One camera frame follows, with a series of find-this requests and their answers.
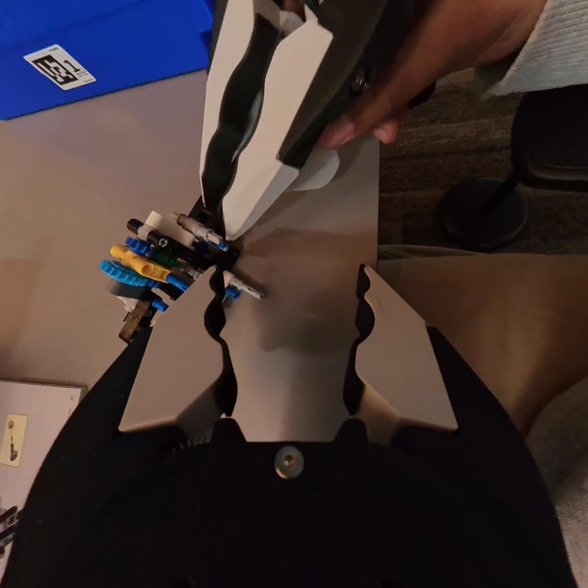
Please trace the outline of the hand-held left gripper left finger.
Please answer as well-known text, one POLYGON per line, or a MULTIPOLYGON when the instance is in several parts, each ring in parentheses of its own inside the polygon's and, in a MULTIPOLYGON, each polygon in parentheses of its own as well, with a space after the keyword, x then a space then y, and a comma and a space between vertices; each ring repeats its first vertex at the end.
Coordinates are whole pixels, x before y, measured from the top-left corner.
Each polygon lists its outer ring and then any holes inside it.
POLYGON ((204 440, 231 416, 238 384, 221 337, 224 273, 211 266, 158 319, 140 363, 119 431, 179 428, 204 440))

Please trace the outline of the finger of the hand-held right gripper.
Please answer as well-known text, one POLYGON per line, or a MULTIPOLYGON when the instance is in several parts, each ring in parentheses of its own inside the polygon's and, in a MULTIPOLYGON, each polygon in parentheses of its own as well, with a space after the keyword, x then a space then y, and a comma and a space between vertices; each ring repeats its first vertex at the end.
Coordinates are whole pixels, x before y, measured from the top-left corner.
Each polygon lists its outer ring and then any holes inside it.
POLYGON ((237 152, 281 36, 274 1, 217 1, 201 146, 202 208, 220 218, 237 152))
POLYGON ((278 158, 333 37, 317 22, 307 21, 278 43, 265 76, 256 125, 236 156, 235 172, 222 199, 228 241, 248 231, 287 190, 322 188, 337 172, 336 151, 311 148, 302 169, 278 158))

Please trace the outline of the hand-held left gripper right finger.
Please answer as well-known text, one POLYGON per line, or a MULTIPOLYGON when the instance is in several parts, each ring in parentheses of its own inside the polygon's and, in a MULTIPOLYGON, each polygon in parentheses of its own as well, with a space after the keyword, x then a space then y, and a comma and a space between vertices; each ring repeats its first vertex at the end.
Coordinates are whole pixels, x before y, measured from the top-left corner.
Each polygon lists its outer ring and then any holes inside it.
POLYGON ((351 345, 343 401, 367 439, 391 445, 401 428, 458 429, 428 327, 378 273, 360 265, 357 337, 351 345))

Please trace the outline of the multicoloured lego gear model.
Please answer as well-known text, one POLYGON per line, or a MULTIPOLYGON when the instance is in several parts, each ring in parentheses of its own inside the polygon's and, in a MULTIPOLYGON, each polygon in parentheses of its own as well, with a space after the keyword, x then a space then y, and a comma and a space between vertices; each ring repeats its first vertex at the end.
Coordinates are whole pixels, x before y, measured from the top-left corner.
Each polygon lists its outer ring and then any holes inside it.
POLYGON ((153 326, 158 314, 211 267, 223 271, 224 300, 244 293, 264 298, 235 273, 240 252, 226 237, 222 219, 200 205, 191 215, 153 210, 145 220, 129 219, 127 230, 124 244, 112 246, 111 258, 99 264, 109 279, 108 292, 124 305, 119 338, 125 343, 153 326))

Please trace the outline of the person's right forearm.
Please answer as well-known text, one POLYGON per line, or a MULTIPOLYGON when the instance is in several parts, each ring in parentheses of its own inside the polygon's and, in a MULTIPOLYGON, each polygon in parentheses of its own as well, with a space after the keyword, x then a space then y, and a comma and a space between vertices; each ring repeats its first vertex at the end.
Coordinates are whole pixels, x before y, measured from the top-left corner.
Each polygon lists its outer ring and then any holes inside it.
POLYGON ((587 84, 587 1, 547 1, 525 44, 501 62, 478 66, 474 86, 504 96, 587 84))

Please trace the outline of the grey lego instruction booklet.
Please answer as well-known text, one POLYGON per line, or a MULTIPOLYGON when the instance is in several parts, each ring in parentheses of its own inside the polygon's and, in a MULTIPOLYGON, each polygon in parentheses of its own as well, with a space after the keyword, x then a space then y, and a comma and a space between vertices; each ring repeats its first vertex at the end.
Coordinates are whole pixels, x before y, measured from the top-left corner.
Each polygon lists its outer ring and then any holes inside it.
POLYGON ((18 516, 83 388, 1 381, 1 575, 18 516))

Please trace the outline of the person's right hand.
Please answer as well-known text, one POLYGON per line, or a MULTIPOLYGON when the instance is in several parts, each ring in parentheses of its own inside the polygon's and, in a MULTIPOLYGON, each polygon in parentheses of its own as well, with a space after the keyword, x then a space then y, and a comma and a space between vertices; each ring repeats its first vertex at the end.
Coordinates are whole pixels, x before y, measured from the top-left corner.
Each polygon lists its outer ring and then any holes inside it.
POLYGON ((409 103, 460 70, 502 62, 532 33, 546 1, 418 1, 410 33, 386 71, 349 112, 325 128, 328 150, 372 135, 392 143, 409 103))

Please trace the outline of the person's leg in tan trousers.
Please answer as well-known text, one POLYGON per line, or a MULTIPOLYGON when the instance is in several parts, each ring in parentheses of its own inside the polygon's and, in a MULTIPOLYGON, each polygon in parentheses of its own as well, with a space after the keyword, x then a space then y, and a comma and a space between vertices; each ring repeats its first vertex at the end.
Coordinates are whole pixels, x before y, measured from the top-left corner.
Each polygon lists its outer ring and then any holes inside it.
POLYGON ((587 255, 380 245, 378 273, 522 433, 542 413, 587 411, 587 255))

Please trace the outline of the blue storage bin with tag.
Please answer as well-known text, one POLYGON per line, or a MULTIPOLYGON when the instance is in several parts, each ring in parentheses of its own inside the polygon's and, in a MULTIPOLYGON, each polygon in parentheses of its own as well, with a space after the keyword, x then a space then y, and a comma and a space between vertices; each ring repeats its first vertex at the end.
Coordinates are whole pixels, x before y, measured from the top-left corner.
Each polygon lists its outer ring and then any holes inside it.
POLYGON ((215 1, 1 1, 1 120, 205 70, 215 1))

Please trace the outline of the black round-based stand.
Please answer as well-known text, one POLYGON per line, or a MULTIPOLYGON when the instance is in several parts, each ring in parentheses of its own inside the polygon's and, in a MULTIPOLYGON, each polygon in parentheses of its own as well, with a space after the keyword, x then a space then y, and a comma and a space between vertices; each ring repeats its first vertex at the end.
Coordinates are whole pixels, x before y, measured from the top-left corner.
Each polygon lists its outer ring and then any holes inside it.
POLYGON ((529 207, 519 186, 587 193, 587 85, 526 93, 511 126, 505 179, 467 178, 442 196, 438 215, 456 243, 492 252, 525 228, 529 207))

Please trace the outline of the person's pale knit sweater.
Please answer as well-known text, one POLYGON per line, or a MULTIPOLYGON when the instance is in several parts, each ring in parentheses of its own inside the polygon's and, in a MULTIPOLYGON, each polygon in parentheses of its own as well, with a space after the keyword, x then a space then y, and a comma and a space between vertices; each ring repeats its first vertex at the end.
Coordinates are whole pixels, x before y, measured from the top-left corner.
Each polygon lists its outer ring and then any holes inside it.
POLYGON ((546 483, 579 587, 587 587, 587 380, 540 413, 527 444, 546 483))

